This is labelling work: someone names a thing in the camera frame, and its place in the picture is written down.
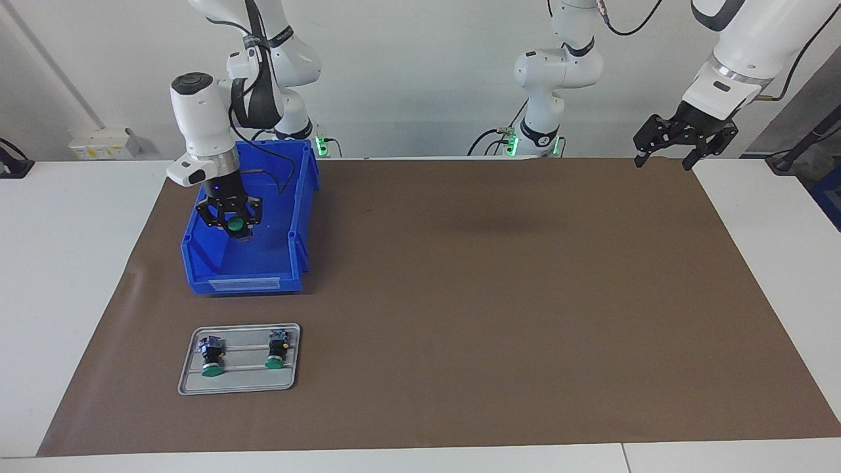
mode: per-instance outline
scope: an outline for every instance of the black cable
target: black cable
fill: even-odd
[[[345,157],[345,153],[341,152],[341,143],[336,138],[325,138],[324,143],[336,143],[336,146],[339,147],[339,157]]]
[[[479,135],[479,138],[476,138],[476,141],[474,141],[474,142],[473,142],[473,145],[470,147],[470,151],[468,151],[467,156],[472,156],[472,155],[473,155],[473,150],[475,150],[475,149],[476,149],[476,146],[478,146],[478,145],[479,145],[479,143],[480,143],[482,140],[484,140],[484,138],[485,138],[486,136],[491,136],[491,135],[493,135],[494,133],[499,133],[499,131],[497,131],[497,129],[495,129],[495,128],[494,128],[494,129],[492,129],[492,130],[487,130],[487,131],[485,131],[483,134]]]
[[[260,9],[257,10],[257,18],[260,20],[260,30],[262,31],[262,38],[264,41],[268,41],[268,38],[266,37],[266,24],[263,23],[262,12],[260,11]],[[274,82],[277,82],[278,73],[274,70],[274,61],[272,61],[272,48],[266,46],[265,44],[257,45],[257,47],[261,47],[264,50],[266,50],[268,65],[269,68],[272,70],[272,79],[274,79]]]
[[[645,19],[643,20],[642,23],[640,23],[639,26],[632,29],[631,31],[624,32],[624,31],[616,30],[616,28],[613,28],[613,25],[611,24],[611,21],[607,17],[605,17],[605,24],[607,24],[607,28],[609,28],[610,31],[612,31],[614,35],[620,35],[620,36],[635,35],[636,33],[639,33],[639,31],[641,29],[645,28],[645,25],[648,24],[648,21],[651,20],[651,18],[654,16],[655,13],[657,13],[657,10],[658,10],[658,8],[660,8],[660,5],[662,3],[663,3],[663,0],[657,0],[657,3],[654,4],[654,8],[651,9],[651,13],[649,13],[648,16],[645,17]]]
[[[491,144],[489,144],[489,145],[488,145],[488,149],[484,150],[484,155],[485,155],[485,156],[491,156],[489,153],[490,153],[490,148],[491,148],[493,145],[496,145],[496,149],[497,149],[497,151],[498,151],[498,150],[500,149],[500,145],[504,145],[504,144],[505,144],[505,143],[507,143],[507,142],[508,142],[508,140],[499,140],[499,141],[494,141],[493,143],[491,143]]]
[[[514,123],[516,123],[517,119],[520,118],[520,114],[522,114],[523,110],[526,109],[526,105],[528,105],[528,98],[526,99],[525,102],[523,102],[523,106],[520,107],[520,111],[518,111],[517,114],[514,115],[514,119],[508,125],[508,128],[512,128],[514,126]],[[500,152],[500,146],[499,145],[497,145],[496,149],[494,150],[494,156],[496,156],[496,153],[498,153],[498,152]]]
[[[242,32],[245,33],[246,35],[251,36],[251,31],[246,29],[246,27],[242,26],[241,24],[236,24],[236,23],[233,23],[233,22],[230,22],[230,21],[217,21],[217,20],[209,19],[209,18],[205,18],[205,19],[207,19],[212,24],[221,24],[223,26],[233,26],[234,28],[241,29]]]
[[[841,3],[835,8],[833,14],[829,15],[827,21],[823,23],[821,28],[815,33],[815,35],[809,40],[809,42],[807,42],[806,45],[803,46],[803,49],[800,50],[800,54],[797,55],[797,59],[795,59],[794,64],[791,65],[791,70],[789,71],[788,78],[785,80],[785,85],[783,86],[783,91],[780,93],[780,96],[765,98],[763,99],[763,101],[780,102],[785,97],[785,95],[788,93],[789,86],[791,85],[791,79],[794,78],[794,74],[797,71],[797,67],[800,66],[800,61],[803,59],[803,56],[806,55],[806,51],[809,50],[809,46],[811,46],[812,43],[815,42],[817,37],[820,36],[823,30],[826,29],[827,25],[829,25],[829,22],[831,22],[833,18],[835,18],[835,15],[838,14],[839,9],[841,9]]]
[[[28,158],[28,157],[26,157],[26,155],[24,154],[24,152],[23,152],[23,151],[20,151],[20,148],[18,148],[17,146],[15,146],[15,145],[14,145],[11,141],[9,141],[9,140],[5,140],[5,139],[3,139],[3,138],[0,138],[0,143],[3,143],[4,145],[8,146],[8,147],[9,147],[9,149],[11,149],[12,151],[14,151],[14,152],[18,153],[18,154],[19,154],[19,155],[20,155],[20,156],[21,156],[21,157],[22,157],[25,161],[29,161],[29,158]]]
[[[832,137],[833,137],[833,135],[835,135],[835,134],[836,134],[836,133],[838,133],[839,131],[841,131],[841,126],[839,126],[838,128],[836,128],[835,130],[831,131],[830,133],[827,133],[826,135],[821,136],[821,137],[820,137],[820,139],[818,139],[817,141],[815,141],[815,142],[814,142],[814,145],[816,145],[817,143],[820,143],[820,142],[822,142],[822,141],[826,141],[826,140],[828,140],[829,138],[832,138]],[[781,154],[786,154],[787,152],[792,152],[792,151],[794,151],[794,148],[790,148],[790,149],[783,150],[783,151],[777,151],[777,152],[771,153],[771,154],[769,154],[769,155],[765,155],[765,159],[768,159],[769,157],[779,156],[779,155],[781,155]]]
[[[249,145],[251,145],[252,147],[254,147],[254,148],[256,148],[256,149],[258,149],[258,150],[260,150],[260,151],[263,151],[263,152],[265,152],[265,153],[267,153],[267,154],[270,154],[270,155],[272,155],[272,156],[279,157],[279,158],[281,158],[281,159],[283,159],[283,160],[285,160],[285,161],[288,161],[288,162],[289,162],[289,164],[291,164],[291,165],[292,165],[292,170],[291,170],[291,171],[289,171],[289,176],[286,178],[286,182],[285,182],[285,183],[283,183],[283,187],[282,187],[282,188],[280,189],[280,191],[279,191],[279,192],[280,192],[280,194],[282,194],[282,193],[283,193],[283,191],[285,191],[285,190],[286,190],[286,188],[289,186],[289,183],[292,181],[292,177],[295,175],[295,171],[297,170],[297,165],[295,164],[295,161],[293,161],[292,159],[290,159],[290,158],[288,158],[288,157],[286,157],[286,156],[284,156],[284,155],[282,155],[282,154],[276,153],[276,152],[274,152],[274,151],[272,151],[272,150],[268,150],[268,149],[266,149],[266,148],[264,148],[264,147],[262,147],[262,146],[259,146],[259,145],[258,145],[257,143],[255,143],[254,141],[251,141],[251,140],[249,140],[248,138],[245,138],[245,137],[242,135],[242,133],[240,133],[240,131],[236,129],[236,124],[234,123],[234,103],[235,103],[237,100],[240,100],[240,99],[242,99],[243,97],[245,97],[246,95],[248,95],[248,93],[250,93],[252,90],[254,90],[254,87],[256,87],[256,86],[257,86],[257,83],[260,81],[260,78],[262,77],[263,71],[265,71],[265,69],[263,69],[263,68],[261,67],[261,68],[260,68],[260,71],[257,73],[257,78],[256,78],[256,79],[254,79],[254,82],[252,82],[252,83],[251,83],[251,85],[250,85],[250,86],[248,86],[248,88],[247,88],[247,89],[243,90],[243,91],[242,91],[242,93],[239,95],[239,97],[234,98],[233,100],[231,100],[231,102],[230,102],[230,107],[228,108],[228,121],[230,122],[230,128],[231,128],[231,129],[234,131],[234,133],[235,133],[237,136],[239,136],[239,137],[240,137],[240,139],[241,139],[241,140],[243,140],[245,143],[248,143],[248,144],[249,144]]]
[[[252,136],[252,137],[251,137],[251,140],[252,140],[252,141],[256,141],[256,140],[257,140],[257,138],[258,138],[260,135],[262,135],[263,133],[268,133],[269,131],[271,131],[271,130],[258,130],[258,131],[257,131],[257,133],[255,133],[255,134],[254,134],[254,136]]]
[[[559,140],[563,140],[563,148],[561,148],[561,155],[559,157],[563,157],[563,153],[567,151],[567,139],[563,136],[558,138]]]
[[[269,178],[272,178],[272,181],[274,181],[274,185],[278,186],[278,195],[283,193],[282,190],[280,189],[280,181],[278,181],[278,178],[275,178],[274,174],[268,172],[267,170],[265,170],[265,169],[246,169],[245,171],[240,171],[240,174],[257,174],[257,173],[266,174]]]

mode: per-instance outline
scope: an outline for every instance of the white wall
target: white wall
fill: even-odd
[[[0,4],[0,15],[5,14]],[[77,122],[52,83],[32,59],[37,54],[21,40],[8,16],[0,22],[0,136],[16,143],[34,160],[70,158],[67,126]]]
[[[182,153],[169,82],[192,70],[223,77],[227,54],[241,46],[235,30],[208,24],[183,0],[5,1],[106,125],[130,127],[148,140],[147,150],[167,158]],[[652,4],[611,2],[611,18],[627,29]],[[628,39],[600,31],[604,79],[564,94],[569,156],[627,156],[650,114],[674,112],[717,40],[695,22],[689,4],[664,2],[651,24]],[[507,125],[525,99],[513,78],[517,56],[557,45],[543,0],[284,0],[284,6],[325,63],[321,80],[301,93],[350,156],[463,154],[480,132]],[[802,63],[791,96],[839,44],[841,28],[834,25]],[[4,94],[22,87],[2,85]],[[747,149],[784,106],[755,104],[742,112],[743,133],[728,155]]]

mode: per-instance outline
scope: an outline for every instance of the white table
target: white table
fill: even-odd
[[[166,162],[39,163],[0,182],[0,457],[35,454],[164,179]],[[794,178],[759,161],[696,173],[754,276],[841,415],[839,234]],[[18,204],[9,209],[8,203]],[[52,339],[64,354],[45,351]],[[841,471],[841,438],[489,449],[152,454],[0,460],[5,471]]]

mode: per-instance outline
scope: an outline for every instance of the green led light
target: green led light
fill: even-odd
[[[517,155],[517,146],[520,145],[520,137],[514,135],[513,138],[508,140],[508,148],[505,150],[505,154],[508,156],[516,156]]]
[[[315,146],[318,148],[318,155],[320,157],[321,156],[327,156],[327,153],[329,151],[327,150],[326,143],[324,143],[324,138],[322,138],[320,136],[316,136],[315,137]]]

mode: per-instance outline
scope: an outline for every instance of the metal tray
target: metal tray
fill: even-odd
[[[272,330],[281,329],[286,330],[290,338],[285,366],[282,369],[268,369],[264,365],[268,356],[268,336]],[[221,364],[225,372],[214,378],[202,376],[204,360],[196,348],[198,340],[207,336],[225,340],[225,356]],[[295,382],[300,339],[301,327],[294,323],[198,328],[190,338],[178,393],[182,396],[197,396],[287,390]]]

